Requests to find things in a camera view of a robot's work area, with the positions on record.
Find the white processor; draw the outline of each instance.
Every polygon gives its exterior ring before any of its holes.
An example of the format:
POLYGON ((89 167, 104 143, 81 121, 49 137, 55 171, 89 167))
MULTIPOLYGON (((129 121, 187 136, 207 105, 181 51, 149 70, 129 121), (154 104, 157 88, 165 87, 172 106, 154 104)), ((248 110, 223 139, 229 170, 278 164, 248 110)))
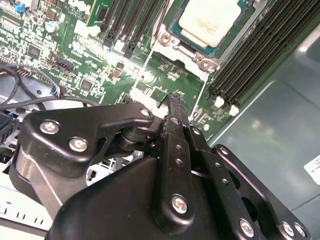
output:
POLYGON ((240 14, 235 0, 190 0, 179 20, 181 35, 204 49, 215 48, 240 14))

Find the motherboard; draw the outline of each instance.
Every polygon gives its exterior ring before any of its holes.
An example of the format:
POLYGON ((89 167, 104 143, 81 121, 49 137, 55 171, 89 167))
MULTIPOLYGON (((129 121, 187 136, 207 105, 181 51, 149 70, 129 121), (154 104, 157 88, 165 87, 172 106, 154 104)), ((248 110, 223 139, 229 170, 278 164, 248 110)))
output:
MULTIPOLYGON (((209 140, 298 44, 319 4, 1 0, 0 63, 39 68, 69 95, 101 105, 140 102, 158 117, 167 114, 159 103, 176 93, 209 140)), ((19 74, 46 81, 28 68, 19 74)))

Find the black dimm slot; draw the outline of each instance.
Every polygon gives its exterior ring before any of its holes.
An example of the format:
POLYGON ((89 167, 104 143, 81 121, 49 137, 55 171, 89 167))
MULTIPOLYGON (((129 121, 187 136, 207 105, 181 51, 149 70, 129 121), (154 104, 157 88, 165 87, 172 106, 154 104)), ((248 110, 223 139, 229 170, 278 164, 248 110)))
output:
POLYGON ((117 10, 121 1, 122 0, 114 0, 113 4, 111 6, 111 9, 108 11, 108 13, 103 21, 104 22, 104 25, 102 28, 103 31, 106 31, 109 28, 110 24, 112 23, 112 19, 114 18, 116 10, 117 10))
POLYGON ((147 0, 139 0, 129 20, 129 24, 124 26, 122 36, 125 36, 126 39, 129 39, 131 37, 134 27, 137 24, 138 17, 140 15, 139 12, 141 12, 141 8, 145 5, 146 1, 147 0))
POLYGON ((260 66, 261 61, 264 58, 267 58, 268 56, 270 56, 273 51, 276 50, 276 45, 280 44, 281 40, 284 39, 286 37, 286 35, 288 35, 288 30, 293 28, 293 25, 295 25, 301 15, 304 15, 304 13, 306 12, 306 9, 308 8, 307 6, 304 6, 303 8, 300 7, 301 4, 298 4, 295 6, 295 9, 292 9, 292 11, 290 11, 290 13, 286 14, 285 19, 294 19, 294 21, 289 22, 285 27, 283 22, 278 22, 277 25, 274 25, 270 28, 269 34, 266 37, 266 39, 264 40, 264 42, 261 44, 260 49, 257 49, 256 51, 254 51, 252 53, 250 57, 250 62, 247 62, 247 66, 243 69, 241 69, 241 73, 239 73, 236 76, 236 81, 237 83, 233 86, 233 88, 231 88, 230 90, 227 90, 227 94, 232 98, 236 92, 241 89, 246 82, 249 80, 249 78, 247 77, 243 77, 243 75, 248 75, 250 74, 252 71, 248 71, 248 68, 251 69, 257 69, 260 66))
POLYGON ((232 73, 232 69, 235 69, 238 64, 240 64, 243 58, 247 55, 248 47, 252 47, 258 43, 260 38, 261 28, 267 25, 269 22, 272 22, 275 19, 275 16, 279 15, 279 9, 283 9, 289 1, 276 1, 266 16, 259 22, 253 31, 252 34, 249 35, 248 39, 243 43, 235 56, 226 64, 226 66, 222 69, 222 71, 218 74, 215 81, 213 82, 214 87, 216 89, 220 89, 221 85, 225 82, 229 82, 229 75, 232 73))
MULTIPOLYGON (((319 14, 319 13, 320 13, 320 2, 318 2, 317 7, 315 7, 315 8, 313 9, 313 11, 310 12, 310 14, 308 15, 308 18, 305 18, 302 24, 297 25, 297 26, 299 27, 298 31, 291 31, 291 33, 292 33, 293 35, 290 37, 289 41, 286 39, 286 40, 282 43, 282 45, 278 48, 277 53, 276 53, 273 57, 270 57, 270 58, 267 58, 267 59, 266 59, 267 62, 265 63, 265 65, 268 66, 268 67, 271 66, 272 63, 273 63, 282 53, 284 53, 284 52, 286 51, 286 46, 292 44, 292 43, 295 41, 296 37, 297 37, 297 36, 303 31, 303 29, 307 26, 307 24, 309 23, 309 21, 310 21, 312 18, 314 18, 314 17, 315 17, 317 14, 319 14)), ((235 100, 238 101, 238 100, 240 100, 240 99, 244 96, 244 94, 247 92, 247 90, 250 89, 250 88, 256 83, 256 81, 263 75, 264 70, 265 70, 265 68, 264 68, 264 67, 261 67, 261 68, 259 68, 259 71, 253 72, 253 73, 251 74, 251 76, 252 76, 253 74, 255 74, 254 78, 252 78, 252 79, 248 82, 248 84, 247 84, 246 86, 244 86, 242 89, 239 89, 239 91, 238 91, 238 92, 236 93, 236 95, 234 96, 234 97, 235 97, 235 100)))
MULTIPOLYGON (((291 2, 287 2, 286 4, 283 5, 283 8, 285 8, 284 10, 287 11, 288 8, 290 8, 290 3, 291 2)), ((282 10, 279 10, 281 8, 279 7, 276 7, 277 8, 277 15, 276 17, 273 16, 269 16, 270 18, 267 19, 267 21, 265 21, 265 24, 261 26, 261 28, 263 29, 262 31, 258 31, 255 33, 255 36, 254 38, 252 39, 252 42, 247 42, 246 44, 246 47, 245 47, 245 51, 243 54, 239 55, 238 59, 237 59, 237 62, 235 65, 232 66, 232 70, 228 71, 227 75, 224 76, 224 78, 227 80, 227 81, 224 81, 218 88, 219 90, 223 91, 224 93, 229 89, 231 88, 236 82, 237 80, 235 79, 235 77, 239 76, 240 74, 240 71, 243 69, 243 68, 246 68, 249 63, 246 61, 247 59, 251 59, 250 55, 252 56, 252 51, 254 51, 255 49, 261 49, 260 46, 264 44, 264 41, 266 40, 263 40, 265 34, 267 33, 270 33, 270 27, 273 26, 274 22, 277 22, 278 19, 279 19, 279 16, 281 14, 281 19, 282 18, 282 15, 284 14, 283 13, 283 8, 282 10)))
POLYGON ((286 10, 282 13, 282 16, 284 19, 279 19, 278 21, 274 22, 271 26, 267 28, 267 31, 265 31, 262 36, 264 36, 264 39, 260 43, 258 48, 252 48, 250 49, 249 55, 246 56, 247 59, 250 59, 250 62, 246 61, 241 63, 241 65, 238 66, 236 72, 233 75, 232 78, 232 84, 229 84, 227 86, 224 86, 223 89, 227 93, 228 96, 232 97, 234 92, 237 91, 241 86, 246 84, 248 81, 247 78, 243 78, 242 75, 247 73, 247 68, 250 68, 253 64, 258 64, 259 61, 256 60, 256 58, 259 58, 262 55, 270 54, 270 51, 272 51, 273 44, 270 44, 270 42, 276 37, 276 39, 279 39, 282 33, 279 33, 283 30, 284 25, 289 21, 289 19, 292 19, 291 16, 296 13, 296 11, 299 11, 299 6, 304 1, 300 1, 298 5, 293 5, 290 9, 286 8, 286 10))
POLYGON ((111 27, 111 29, 108 33, 107 37, 111 42, 117 38, 117 35, 121 31, 121 28, 125 22, 125 19, 127 17, 127 14, 128 14, 128 11, 130 9, 132 2, 133 2, 132 0, 125 0, 119 16, 117 17, 116 21, 113 23, 113 26, 111 27))
POLYGON ((139 24, 139 26, 135 30, 131 40, 129 41, 128 48, 126 49, 125 54, 124 54, 125 58, 127 58, 127 59, 131 58, 142 34, 144 33, 148 23, 150 22, 152 16, 154 15, 154 12, 155 12, 160 1, 163 1, 163 0, 152 0, 152 2, 150 3, 147 12, 144 14, 144 17, 141 20, 141 23, 139 24))
POLYGON ((146 12, 146 14, 144 15, 141 24, 139 25, 137 31, 135 32, 135 34, 132 37, 132 41, 133 42, 138 42, 142 36, 142 34, 144 33, 144 30, 147 26, 147 24, 149 23, 154 11, 156 10, 156 7, 158 5, 158 3, 161 0, 153 0, 148 8, 148 11, 146 12))

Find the black cable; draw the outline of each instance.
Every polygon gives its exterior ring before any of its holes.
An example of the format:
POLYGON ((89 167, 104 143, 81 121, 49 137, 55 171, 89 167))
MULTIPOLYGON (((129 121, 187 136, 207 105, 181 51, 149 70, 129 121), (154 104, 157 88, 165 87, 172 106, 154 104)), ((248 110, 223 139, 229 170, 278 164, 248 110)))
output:
POLYGON ((45 74, 41 69, 36 68, 34 66, 28 65, 28 64, 24 64, 24 63, 10 63, 10 64, 6 64, 6 67, 9 68, 16 68, 16 67, 20 67, 20 68, 28 68, 33 70, 34 72, 42 75, 44 78, 46 78, 55 88, 59 88, 59 85, 55 83, 55 81, 53 81, 47 74, 45 74))
POLYGON ((17 103, 11 103, 7 105, 0 105, 0 111, 8 110, 8 109, 16 109, 16 108, 21 108, 24 106, 32 105, 32 104, 39 104, 39 103, 44 103, 44 102, 49 102, 49 101, 57 101, 57 100, 69 100, 69 101, 75 101, 75 102, 81 102, 85 104, 89 104, 91 106, 99 106, 98 103, 88 100, 88 99, 83 99, 83 98, 78 98, 74 96, 62 96, 62 97, 56 97, 56 96, 45 96, 45 97, 40 97, 34 100, 27 100, 27 101, 21 101, 17 103))
MULTIPOLYGON (((31 100, 36 100, 37 97, 31 92, 29 91, 29 89, 26 87, 26 85, 24 84, 23 81, 20 81, 20 84, 19 84, 19 87, 21 88, 21 90, 24 92, 25 95, 27 95, 31 100)), ((39 110, 41 111, 45 111, 47 110, 45 105, 40 102, 40 103, 37 103, 36 106, 39 108, 39 110)))
POLYGON ((2 106, 2 105, 6 105, 8 102, 11 101, 11 99, 14 98, 14 96, 16 95, 16 93, 18 91, 21 79, 20 79, 20 76, 12 68, 8 67, 7 65, 0 64, 0 69, 5 70, 6 72, 10 73, 14 77, 14 80, 15 80, 15 84, 14 84, 14 87, 13 87, 10 95, 8 96, 8 98, 4 102, 0 103, 0 106, 2 106))

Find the label sticker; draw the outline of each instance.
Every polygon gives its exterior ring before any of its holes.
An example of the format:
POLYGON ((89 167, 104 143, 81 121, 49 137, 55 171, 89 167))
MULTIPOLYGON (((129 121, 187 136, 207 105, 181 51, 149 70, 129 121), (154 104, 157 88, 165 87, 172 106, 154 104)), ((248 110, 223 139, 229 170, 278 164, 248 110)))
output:
POLYGON ((304 166, 316 184, 320 185, 320 155, 304 166))

